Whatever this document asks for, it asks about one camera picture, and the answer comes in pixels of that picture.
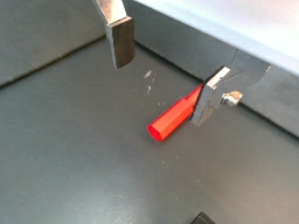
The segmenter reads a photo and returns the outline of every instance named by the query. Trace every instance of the dark gray floor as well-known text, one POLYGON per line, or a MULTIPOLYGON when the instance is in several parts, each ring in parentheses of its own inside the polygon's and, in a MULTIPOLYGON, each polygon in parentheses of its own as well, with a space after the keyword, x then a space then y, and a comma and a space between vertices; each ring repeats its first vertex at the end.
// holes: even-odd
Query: dark gray floor
POLYGON ((296 223, 299 142, 280 129, 223 108, 164 143, 148 136, 196 85, 142 49, 116 70, 101 41, 4 88, 0 223, 188 224, 200 211, 219 224, 296 223))

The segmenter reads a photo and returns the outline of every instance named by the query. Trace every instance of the metal bracket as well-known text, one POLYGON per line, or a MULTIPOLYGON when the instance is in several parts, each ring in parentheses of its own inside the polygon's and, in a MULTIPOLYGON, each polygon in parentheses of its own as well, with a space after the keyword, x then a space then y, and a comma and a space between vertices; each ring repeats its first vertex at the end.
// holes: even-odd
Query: metal bracket
POLYGON ((126 66, 136 56, 135 20, 127 16, 122 0, 92 0, 105 23, 112 60, 116 68, 126 66))
POLYGON ((239 104, 243 94, 236 90, 258 83, 271 66, 260 59, 238 50, 228 67, 220 67, 215 74, 203 82, 203 88, 191 115, 191 122, 198 126, 202 125, 212 110, 222 104, 232 108, 239 104))

